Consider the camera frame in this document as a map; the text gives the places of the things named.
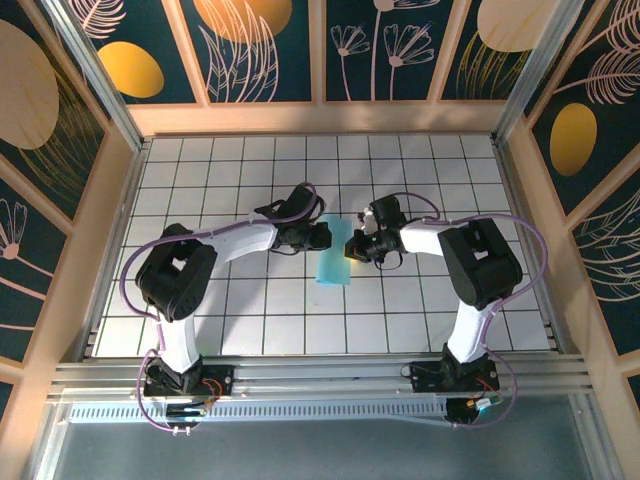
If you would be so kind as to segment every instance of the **white tile floor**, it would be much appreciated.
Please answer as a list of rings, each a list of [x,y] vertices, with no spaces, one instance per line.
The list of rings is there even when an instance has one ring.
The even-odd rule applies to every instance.
[[[156,342],[151,322],[131,316],[115,291],[123,258],[172,223],[213,227],[286,198],[301,181],[317,185],[327,213],[356,223],[374,198],[411,191],[447,218],[508,212],[507,197],[483,135],[355,135],[176,138],[153,141],[119,265],[104,308],[94,356],[140,356]],[[412,215],[419,200],[402,197]],[[516,229],[498,222],[527,272]],[[406,256],[398,270],[353,264],[348,287],[315,282],[318,253],[254,253],[217,266],[197,312],[204,355],[438,352],[453,329],[458,299],[444,260]],[[144,308],[130,270],[128,290]],[[493,322],[497,350],[549,349],[536,296],[510,303]]]

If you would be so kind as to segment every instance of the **blue block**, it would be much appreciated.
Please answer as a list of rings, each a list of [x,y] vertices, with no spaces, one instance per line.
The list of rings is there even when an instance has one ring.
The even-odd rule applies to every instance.
[[[344,256],[344,246],[353,236],[350,220],[327,214],[322,221],[329,224],[331,248],[320,252],[316,282],[325,285],[349,285],[351,283],[351,260]]]

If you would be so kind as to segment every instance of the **vent grille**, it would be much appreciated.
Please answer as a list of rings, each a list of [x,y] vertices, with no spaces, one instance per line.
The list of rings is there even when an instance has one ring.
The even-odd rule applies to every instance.
[[[145,405],[156,420],[163,418],[164,405]],[[249,402],[237,404],[219,402],[205,421],[256,420],[329,420],[364,419],[388,416],[441,417],[445,415],[445,400],[440,398],[414,400],[363,400],[334,402]],[[73,423],[135,423],[144,417],[136,403],[94,403],[74,405],[69,421]]]

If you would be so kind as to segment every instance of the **yellow oval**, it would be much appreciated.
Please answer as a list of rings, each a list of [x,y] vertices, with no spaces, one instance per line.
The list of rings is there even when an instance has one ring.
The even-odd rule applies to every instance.
[[[560,175],[570,177],[587,163],[598,136],[598,122],[589,107],[570,103],[551,129],[551,164]]]
[[[158,62],[133,43],[108,43],[98,51],[98,56],[116,88],[126,95],[149,98],[164,87]]]
[[[483,0],[478,33],[499,52],[524,52],[538,44],[558,0]]]
[[[291,0],[194,0],[193,3],[204,23],[217,35],[246,43],[250,28],[255,27],[249,24],[245,1],[256,20],[264,18],[274,37],[289,23],[293,10]]]
[[[58,84],[49,59],[31,37],[0,20],[0,138],[34,149],[58,122]]]

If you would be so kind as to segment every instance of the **metal frame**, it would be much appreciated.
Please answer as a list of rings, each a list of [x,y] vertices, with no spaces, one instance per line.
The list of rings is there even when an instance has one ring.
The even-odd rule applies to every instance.
[[[74,347],[71,350],[69,361],[81,362],[84,359],[85,349],[87,347],[91,331],[93,328],[97,327],[100,322],[102,309],[104,308],[107,296],[109,295],[109,287],[111,286],[111,282],[105,281],[104,279],[107,278],[107,275],[110,275],[116,268],[118,257],[120,255],[119,246],[122,245],[124,236],[127,233],[129,212],[131,212],[133,203],[136,199],[138,185],[140,184],[140,179],[144,172],[144,166],[147,162],[147,157],[149,156],[150,145],[151,143],[149,141],[145,141],[142,149],[137,154],[134,154],[133,160],[129,165],[129,171],[125,178],[124,188],[119,202],[120,208],[116,212],[111,225],[107,245],[96,276],[98,281],[96,282],[91,294],[91,300],[87,307],[82,332],[77,337]]]
[[[531,220],[531,212],[526,204],[521,201],[521,199],[524,198],[524,194],[515,167],[513,166],[511,154],[508,152],[506,144],[499,138],[494,137],[493,141],[493,150],[496,160],[498,161],[498,167],[504,177],[503,185],[505,186],[507,199],[514,210],[514,214],[518,217]],[[520,225],[516,225],[516,230],[521,239],[522,251],[529,266],[529,273],[533,276],[540,271],[542,260],[537,240],[529,230]],[[542,282],[535,285],[534,291],[541,313],[544,313],[545,316],[550,319],[553,339],[556,342],[558,350],[561,353],[578,353],[578,348],[571,341],[571,334],[569,333],[569,327],[565,318],[558,314],[559,309],[555,308],[545,277],[543,277]]]
[[[578,18],[584,0],[560,0],[549,23],[540,36],[540,41],[529,56],[511,95],[507,99],[504,113],[498,120],[495,134],[498,142],[505,142],[516,125],[538,84],[542,81],[554,58],[562,47],[572,23]]]
[[[439,358],[428,354],[206,359],[205,364],[233,365],[235,378],[232,394],[216,402],[204,421],[385,418],[450,427],[441,417],[445,399],[453,395],[413,393],[410,380],[400,374],[408,362]],[[615,453],[598,420],[591,379],[582,357],[516,352],[506,353],[504,358],[517,375],[519,395],[569,396],[594,478],[620,478]],[[138,362],[114,359],[58,366],[47,398],[50,413],[43,437],[46,441],[40,443],[25,478],[53,478],[69,423],[144,421],[134,396]],[[511,378],[503,365],[498,364],[498,373],[501,391],[509,396]],[[152,417],[160,419],[169,401],[145,399],[145,406]]]
[[[82,65],[87,80],[95,89],[105,108],[124,135],[127,143],[136,152],[142,148],[142,134],[136,126],[129,110],[113,85],[109,74],[98,58],[98,53],[89,38],[84,34],[78,19],[68,1],[39,0],[47,10],[56,29],[69,47],[69,50]]]

